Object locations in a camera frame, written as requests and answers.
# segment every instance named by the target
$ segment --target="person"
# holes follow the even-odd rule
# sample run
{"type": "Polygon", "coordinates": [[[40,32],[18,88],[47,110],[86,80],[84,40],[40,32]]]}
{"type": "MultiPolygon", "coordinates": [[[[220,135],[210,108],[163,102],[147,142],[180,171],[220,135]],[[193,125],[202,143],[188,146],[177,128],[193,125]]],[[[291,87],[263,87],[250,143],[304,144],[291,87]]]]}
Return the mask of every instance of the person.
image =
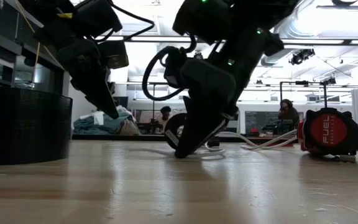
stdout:
{"type": "Polygon", "coordinates": [[[160,112],[161,112],[161,117],[157,118],[156,121],[158,121],[159,124],[162,124],[163,126],[162,130],[164,130],[165,125],[167,124],[171,115],[171,107],[164,106],[163,108],[161,108],[160,112]]]}
{"type": "Polygon", "coordinates": [[[278,114],[278,118],[283,119],[289,119],[293,121],[293,124],[295,127],[298,126],[299,123],[299,115],[297,110],[293,107],[293,104],[290,100],[284,99],[280,103],[280,113],[278,114]]]}

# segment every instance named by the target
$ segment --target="wooden table surface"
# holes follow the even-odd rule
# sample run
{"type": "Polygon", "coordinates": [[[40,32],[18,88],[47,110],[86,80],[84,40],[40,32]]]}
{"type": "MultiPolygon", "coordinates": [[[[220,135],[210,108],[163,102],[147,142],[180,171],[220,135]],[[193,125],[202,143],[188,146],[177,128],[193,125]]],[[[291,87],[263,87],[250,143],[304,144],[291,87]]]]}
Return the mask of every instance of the wooden table surface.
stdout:
{"type": "Polygon", "coordinates": [[[223,147],[178,160],[131,151],[160,142],[73,141],[67,160],[0,166],[0,223],[358,224],[358,156],[223,147]]]}

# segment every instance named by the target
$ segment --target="black wheel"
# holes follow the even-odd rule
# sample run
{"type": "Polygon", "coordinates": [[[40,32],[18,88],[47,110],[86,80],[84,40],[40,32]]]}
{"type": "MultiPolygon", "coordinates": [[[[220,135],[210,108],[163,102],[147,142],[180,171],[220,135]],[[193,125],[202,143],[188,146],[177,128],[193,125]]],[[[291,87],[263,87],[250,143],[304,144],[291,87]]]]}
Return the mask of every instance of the black wheel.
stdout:
{"type": "Polygon", "coordinates": [[[181,127],[185,125],[187,113],[176,114],[171,117],[165,125],[164,133],[167,143],[174,150],[178,148],[181,127]]]}

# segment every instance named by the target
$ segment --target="black cylinder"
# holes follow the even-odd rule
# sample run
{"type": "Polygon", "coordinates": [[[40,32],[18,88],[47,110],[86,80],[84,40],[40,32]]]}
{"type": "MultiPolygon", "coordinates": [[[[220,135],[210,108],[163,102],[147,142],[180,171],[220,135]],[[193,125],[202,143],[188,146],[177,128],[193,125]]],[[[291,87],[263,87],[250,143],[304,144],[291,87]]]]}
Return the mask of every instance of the black cylinder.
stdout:
{"type": "Polygon", "coordinates": [[[72,105],[65,96],[0,87],[0,165],[67,158],[72,105]]]}

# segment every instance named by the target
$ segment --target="pile of cloth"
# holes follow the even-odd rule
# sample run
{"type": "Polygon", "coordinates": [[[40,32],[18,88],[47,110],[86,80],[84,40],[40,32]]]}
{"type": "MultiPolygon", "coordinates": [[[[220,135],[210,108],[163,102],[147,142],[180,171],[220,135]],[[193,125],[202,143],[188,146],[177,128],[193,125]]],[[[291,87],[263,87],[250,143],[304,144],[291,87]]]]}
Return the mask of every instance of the pile of cloth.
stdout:
{"type": "Polygon", "coordinates": [[[117,106],[117,111],[119,114],[117,119],[112,119],[102,111],[81,116],[74,122],[73,134],[140,134],[132,113],[122,106],[117,106]]]}

